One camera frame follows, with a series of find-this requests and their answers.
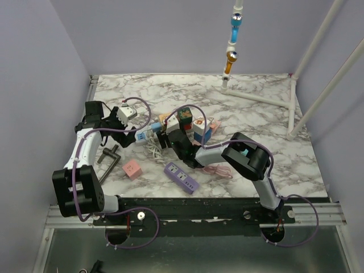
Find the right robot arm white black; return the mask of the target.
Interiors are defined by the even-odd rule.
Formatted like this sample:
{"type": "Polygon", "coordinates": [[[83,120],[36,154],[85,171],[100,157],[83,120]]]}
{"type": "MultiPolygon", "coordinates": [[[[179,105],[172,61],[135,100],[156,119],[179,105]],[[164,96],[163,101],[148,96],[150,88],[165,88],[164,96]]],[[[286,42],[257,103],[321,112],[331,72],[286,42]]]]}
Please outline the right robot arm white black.
{"type": "Polygon", "coordinates": [[[242,177],[253,182],[263,207],[263,219],[273,223],[281,218],[284,201],[273,184],[271,171],[274,159],[265,146],[239,132],[226,142],[210,146],[192,144],[182,129],[169,134],[158,132],[157,136],[162,149],[172,148],[190,168],[229,163],[242,177]]]}

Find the white power strip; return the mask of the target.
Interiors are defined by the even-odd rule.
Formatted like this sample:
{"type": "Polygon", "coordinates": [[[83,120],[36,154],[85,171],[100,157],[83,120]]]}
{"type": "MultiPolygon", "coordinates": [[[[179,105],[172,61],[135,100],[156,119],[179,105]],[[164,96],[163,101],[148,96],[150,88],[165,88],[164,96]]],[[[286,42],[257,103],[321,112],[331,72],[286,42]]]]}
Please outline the white power strip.
{"type": "Polygon", "coordinates": [[[139,130],[135,133],[135,145],[142,146],[150,142],[151,140],[158,142],[158,137],[151,129],[139,130]]]}

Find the teal plug adapter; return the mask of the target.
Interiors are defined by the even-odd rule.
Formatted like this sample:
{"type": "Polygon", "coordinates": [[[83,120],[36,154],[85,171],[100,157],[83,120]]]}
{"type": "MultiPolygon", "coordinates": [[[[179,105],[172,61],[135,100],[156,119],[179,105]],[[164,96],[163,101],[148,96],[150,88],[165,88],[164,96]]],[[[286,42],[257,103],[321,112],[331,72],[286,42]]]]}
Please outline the teal plug adapter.
{"type": "Polygon", "coordinates": [[[245,149],[245,150],[241,151],[241,154],[243,156],[247,156],[248,153],[249,153],[248,149],[245,149]]]}

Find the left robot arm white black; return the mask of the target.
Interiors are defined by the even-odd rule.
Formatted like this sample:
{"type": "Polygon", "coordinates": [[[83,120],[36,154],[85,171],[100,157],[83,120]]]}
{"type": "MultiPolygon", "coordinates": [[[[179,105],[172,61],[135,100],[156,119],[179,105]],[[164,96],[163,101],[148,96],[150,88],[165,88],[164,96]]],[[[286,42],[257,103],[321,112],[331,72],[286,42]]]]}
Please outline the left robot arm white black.
{"type": "Polygon", "coordinates": [[[129,120],[137,111],[127,103],[113,107],[104,116],[101,101],[85,103],[85,115],[75,127],[76,144],[63,169],[54,171],[52,182],[63,217],[89,213],[106,213],[107,219],[121,224],[126,211],[119,206],[117,196],[105,196],[94,171],[96,153],[103,139],[112,137],[123,148],[135,141],[135,131],[125,134],[129,120]]]}

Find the pink power strip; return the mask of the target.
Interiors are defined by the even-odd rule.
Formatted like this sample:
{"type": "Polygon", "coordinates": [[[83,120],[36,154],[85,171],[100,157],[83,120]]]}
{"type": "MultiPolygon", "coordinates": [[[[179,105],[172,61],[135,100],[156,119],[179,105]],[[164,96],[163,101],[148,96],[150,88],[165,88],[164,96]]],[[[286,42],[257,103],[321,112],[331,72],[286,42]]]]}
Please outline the pink power strip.
{"type": "Polygon", "coordinates": [[[214,118],[211,120],[210,127],[212,128],[212,135],[217,131],[217,129],[220,126],[220,124],[221,124],[221,122],[220,121],[216,121],[214,118]]]}

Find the pink cube socket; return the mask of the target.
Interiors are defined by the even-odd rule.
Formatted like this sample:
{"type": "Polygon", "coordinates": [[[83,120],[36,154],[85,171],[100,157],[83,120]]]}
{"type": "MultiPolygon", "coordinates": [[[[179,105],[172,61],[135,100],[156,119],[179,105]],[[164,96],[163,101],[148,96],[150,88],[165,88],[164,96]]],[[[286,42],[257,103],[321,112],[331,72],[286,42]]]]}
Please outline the pink cube socket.
{"type": "Polygon", "coordinates": [[[134,159],[123,165],[122,169],[131,181],[137,179],[143,173],[141,166],[134,159]]]}

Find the purple USB power strip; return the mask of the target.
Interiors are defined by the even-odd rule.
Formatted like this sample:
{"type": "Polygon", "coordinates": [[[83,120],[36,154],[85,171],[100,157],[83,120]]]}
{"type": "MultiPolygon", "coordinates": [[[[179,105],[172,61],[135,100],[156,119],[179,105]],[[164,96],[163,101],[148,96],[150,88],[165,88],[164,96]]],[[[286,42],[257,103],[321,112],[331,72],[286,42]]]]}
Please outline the purple USB power strip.
{"type": "Polygon", "coordinates": [[[200,186],[195,179],[190,177],[183,169],[173,162],[168,163],[164,167],[164,173],[189,195],[192,195],[200,186]]]}

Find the light blue plug adapter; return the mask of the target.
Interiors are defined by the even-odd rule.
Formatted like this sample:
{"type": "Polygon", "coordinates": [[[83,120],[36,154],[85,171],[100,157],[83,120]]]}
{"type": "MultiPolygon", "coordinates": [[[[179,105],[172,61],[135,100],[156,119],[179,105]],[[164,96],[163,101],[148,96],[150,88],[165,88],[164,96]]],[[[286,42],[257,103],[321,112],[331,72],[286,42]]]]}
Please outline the light blue plug adapter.
{"type": "Polygon", "coordinates": [[[150,125],[153,133],[162,131],[162,124],[160,122],[154,122],[150,125]]]}

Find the beige cube socket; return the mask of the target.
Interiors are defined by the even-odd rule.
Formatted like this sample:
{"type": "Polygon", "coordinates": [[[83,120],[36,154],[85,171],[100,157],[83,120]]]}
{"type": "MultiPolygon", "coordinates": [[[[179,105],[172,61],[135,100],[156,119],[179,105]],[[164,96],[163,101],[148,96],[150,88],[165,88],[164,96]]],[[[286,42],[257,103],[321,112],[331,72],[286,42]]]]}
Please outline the beige cube socket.
{"type": "Polygon", "coordinates": [[[162,126],[164,126],[166,124],[165,120],[166,118],[170,115],[170,113],[164,113],[164,114],[160,114],[158,116],[159,118],[159,122],[161,123],[162,126]]]}

